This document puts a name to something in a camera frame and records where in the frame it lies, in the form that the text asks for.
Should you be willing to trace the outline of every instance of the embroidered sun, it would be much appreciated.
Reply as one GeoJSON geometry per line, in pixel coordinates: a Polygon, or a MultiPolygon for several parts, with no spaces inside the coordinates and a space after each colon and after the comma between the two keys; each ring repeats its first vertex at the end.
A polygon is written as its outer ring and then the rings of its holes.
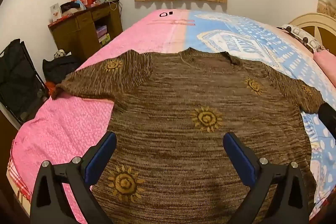
{"type": "Polygon", "coordinates": [[[120,201],[131,201],[133,203],[137,199],[142,199],[140,193],[143,192],[143,189],[139,185],[144,183],[145,180],[138,178],[139,173],[132,172],[131,167],[126,170],[124,165],[121,168],[116,166],[115,169],[117,174],[115,175],[110,171],[112,176],[108,177],[109,180],[113,181],[109,184],[109,187],[114,189],[113,196],[120,201]]]}
{"type": "Polygon", "coordinates": [[[223,125],[221,115],[220,112],[208,106],[201,107],[200,109],[195,108],[195,111],[191,113],[195,128],[200,128],[201,132],[206,130],[208,133],[210,131],[214,132],[215,129],[223,125]]]}
{"type": "Polygon", "coordinates": [[[117,71],[119,68],[123,66],[123,61],[118,60],[118,59],[113,59],[107,62],[105,65],[105,71],[110,72],[111,70],[117,71]]]}
{"type": "Polygon", "coordinates": [[[254,91],[256,94],[260,95],[262,93],[258,82],[251,79],[250,77],[246,78],[245,83],[247,84],[247,88],[251,88],[252,91],[254,91]]]}
{"type": "Polygon", "coordinates": [[[310,90],[306,85],[302,85],[302,87],[303,87],[303,90],[304,90],[307,94],[309,94],[310,96],[313,96],[313,94],[311,93],[311,90],[310,90]]]}

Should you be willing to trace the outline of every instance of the cable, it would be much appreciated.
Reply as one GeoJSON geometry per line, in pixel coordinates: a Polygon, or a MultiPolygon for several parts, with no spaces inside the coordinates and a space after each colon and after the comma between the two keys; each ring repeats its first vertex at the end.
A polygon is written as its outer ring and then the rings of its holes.
{"type": "Polygon", "coordinates": [[[106,1],[109,3],[110,9],[112,11],[115,11],[118,8],[118,4],[114,2],[115,0],[106,0],[106,1]],[[114,9],[112,9],[112,7],[111,7],[111,2],[115,4],[115,8],[114,9]]]}
{"type": "Polygon", "coordinates": [[[119,0],[119,4],[120,4],[120,11],[119,11],[119,13],[120,13],[120,17],[121,17],[121,11],[123,10],[123,4],[120,2],[120,0],[119,0]]]}

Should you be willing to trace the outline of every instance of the wooden dresser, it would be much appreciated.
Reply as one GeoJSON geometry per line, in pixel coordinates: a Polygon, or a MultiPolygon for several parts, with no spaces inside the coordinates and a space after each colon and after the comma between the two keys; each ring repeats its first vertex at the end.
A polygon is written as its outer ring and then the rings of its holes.
{"type": "Polygon", "coordinates": [[[118,0],[77,12],[49,30],[59,50],[71,52],[84,62],[101,48],[96,27],[104,25],[111,39],[122,33],[118,0]]]}

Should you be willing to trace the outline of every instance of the pink pillow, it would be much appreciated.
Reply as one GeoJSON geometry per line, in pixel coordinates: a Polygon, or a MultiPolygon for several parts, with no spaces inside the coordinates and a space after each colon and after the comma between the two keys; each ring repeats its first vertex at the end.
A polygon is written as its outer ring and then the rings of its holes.
{"type": "Polygon", "coordinates": [[[336,56],[323,50],[314,53],[314,61],[336,87],[336,56]]]}

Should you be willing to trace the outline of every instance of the bed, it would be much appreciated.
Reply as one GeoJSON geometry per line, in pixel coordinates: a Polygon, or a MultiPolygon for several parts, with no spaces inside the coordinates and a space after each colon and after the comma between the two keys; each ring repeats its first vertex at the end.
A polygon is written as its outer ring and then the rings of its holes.
{"type": "MultiPolygon", "coordinates": [[[[143,52],[179,52],[193,47],[203,52],[227,51],[261,61],[318,89],[336,109],[336,89],[298,40],[285,31],[248,18],[191,10],[156,10],[120,34],[89,58],[81,68],[133,49],[143,52]]],[[[104,135],[113,102],[73,97],[66,93],[49,99],[34,120],[19,130],[11,149],[7,177],[29,213],[29,200],[41,162],[69,162],[82,156],[104,135]]],[[[336,145],[316,114],[301,113],[312,147],[311,171],[317,182],[312,219],[336,185],[336,145]]],[[[77,220],[85,220],[65,187],[77,220]]]]}

